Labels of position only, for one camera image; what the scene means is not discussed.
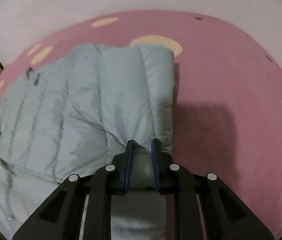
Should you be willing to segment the light green puffer jacket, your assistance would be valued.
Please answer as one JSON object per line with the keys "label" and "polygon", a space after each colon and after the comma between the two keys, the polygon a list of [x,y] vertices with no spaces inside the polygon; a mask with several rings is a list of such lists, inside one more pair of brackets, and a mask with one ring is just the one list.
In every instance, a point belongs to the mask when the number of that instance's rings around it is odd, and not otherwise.
{"label": "light green puffer jacket", "polygon": [[11,239],[71,174],[94,174],[134,140],[130,189],[154,187],[151,142],[172,150],[174,54],[83,44],[28,69],[0,99],[0,232]]}

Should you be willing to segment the pink polka dot bedsheet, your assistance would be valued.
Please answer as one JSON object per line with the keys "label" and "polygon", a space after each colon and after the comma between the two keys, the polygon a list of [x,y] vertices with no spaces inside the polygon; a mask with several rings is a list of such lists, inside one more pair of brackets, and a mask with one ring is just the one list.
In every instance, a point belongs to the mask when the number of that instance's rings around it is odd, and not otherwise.
{"label": "pink polka dot bedsheet", "polygon": [[[0,75],[0,99],[28,69],[83,44],[148,44],[174,54],[172,150],[189,171],[219,176],[282,236],[282,69],[235,25],[206,15],[127,11],[71,25],[27,46]],[[114,239],[167,239],[165,198],[130,189],[112,201]]]}

